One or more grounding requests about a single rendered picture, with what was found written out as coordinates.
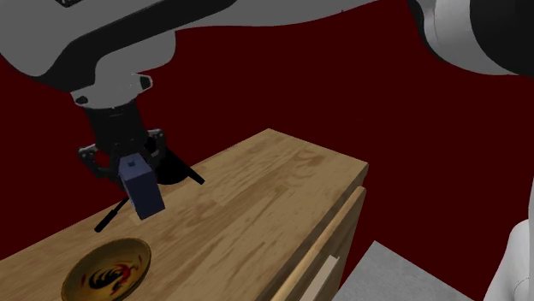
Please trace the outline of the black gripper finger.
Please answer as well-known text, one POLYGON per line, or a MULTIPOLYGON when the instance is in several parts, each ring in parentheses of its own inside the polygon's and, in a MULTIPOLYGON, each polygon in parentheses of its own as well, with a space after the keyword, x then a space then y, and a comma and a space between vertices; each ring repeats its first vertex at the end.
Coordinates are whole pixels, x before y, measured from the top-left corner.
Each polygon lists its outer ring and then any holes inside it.
POLYGON ((148 130, 147 134, 145 149, 148 154, 145 156, 145 159, 153 169, 157 169, 161 161, 165 158, 166 136, 160 128, 148 130))
POLYGON ((107 178, 109 180, 119 180, 119 156, 116 152, 111 152, 109 165, 100 165, 96 161, 98 147, 95 144, 80 147, 78 149, 79 159, 92 171, 97 178, 107 178))

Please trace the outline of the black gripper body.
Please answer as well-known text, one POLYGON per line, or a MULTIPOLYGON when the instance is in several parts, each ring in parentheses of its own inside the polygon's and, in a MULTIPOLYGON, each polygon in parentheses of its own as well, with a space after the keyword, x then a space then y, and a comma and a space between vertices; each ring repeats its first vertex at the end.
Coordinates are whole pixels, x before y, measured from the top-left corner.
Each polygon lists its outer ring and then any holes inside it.
POLYGON ((121 158, 145 149, 148 132, 135 101, 115 108, 84 111, 95 135, 95 143, 82 147, 82 153, 102 151, 106 155, 121 158))

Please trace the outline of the black round kitchen tool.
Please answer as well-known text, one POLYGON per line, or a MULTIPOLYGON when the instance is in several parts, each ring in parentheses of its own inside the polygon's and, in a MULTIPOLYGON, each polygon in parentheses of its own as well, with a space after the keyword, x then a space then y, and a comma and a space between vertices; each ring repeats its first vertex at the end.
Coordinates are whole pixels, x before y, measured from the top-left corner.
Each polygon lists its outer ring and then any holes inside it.
POLYGON ((156 168, 157 183, 160 185, 174 185, 186 178, 191 178, 200 185, 205 179, 183 162, 169 147, 156 168))

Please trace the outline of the dark blue box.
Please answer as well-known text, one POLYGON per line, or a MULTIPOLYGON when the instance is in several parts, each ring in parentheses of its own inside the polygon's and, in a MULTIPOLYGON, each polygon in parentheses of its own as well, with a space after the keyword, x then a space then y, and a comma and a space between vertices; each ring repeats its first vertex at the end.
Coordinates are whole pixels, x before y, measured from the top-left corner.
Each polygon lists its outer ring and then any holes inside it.
POLYGON ((118 174, 141 220, 165 209, 155 173, 139 153, 122 157, 118 174))

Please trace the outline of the black stick-shaped tool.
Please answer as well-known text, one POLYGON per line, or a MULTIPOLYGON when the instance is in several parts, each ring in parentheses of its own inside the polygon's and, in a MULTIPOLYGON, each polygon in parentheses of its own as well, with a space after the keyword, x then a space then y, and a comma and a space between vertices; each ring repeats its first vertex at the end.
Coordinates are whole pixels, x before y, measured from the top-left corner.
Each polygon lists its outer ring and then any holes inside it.
POLYGON ((96 233, 100 233, 117 215, 118 211, 122 208, 122 206, 129 200, 129 197, 125 197, 123 200, 121 200, 114 209, 112 209, 103 219, 102 221, 94 228, 94 231, 96 233))

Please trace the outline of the wooden chest of drawers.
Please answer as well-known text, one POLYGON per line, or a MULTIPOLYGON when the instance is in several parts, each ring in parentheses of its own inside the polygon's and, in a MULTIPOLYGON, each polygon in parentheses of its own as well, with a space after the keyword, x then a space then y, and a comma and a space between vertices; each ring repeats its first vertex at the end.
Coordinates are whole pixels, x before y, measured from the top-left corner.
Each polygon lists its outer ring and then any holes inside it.
POLYGON ((162 189, 165 210, 93 215, 0 261, 0 301, 62 301, 69 270, 123 237, 151 266, 125 301, 332 301, 364 199, 368 164, 267 129, 196 165, 205 183, 162 189))

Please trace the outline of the golden bowl with black pattern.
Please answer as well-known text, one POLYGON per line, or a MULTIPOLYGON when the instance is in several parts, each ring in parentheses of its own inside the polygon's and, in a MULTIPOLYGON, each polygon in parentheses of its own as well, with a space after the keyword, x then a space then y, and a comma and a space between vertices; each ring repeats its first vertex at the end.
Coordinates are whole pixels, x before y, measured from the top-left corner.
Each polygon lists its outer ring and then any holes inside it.
POLYGON ((144 280, 151 248, 142 239, 100 245, 82 257, 62 283, 62 301, 123 301, 144 280))

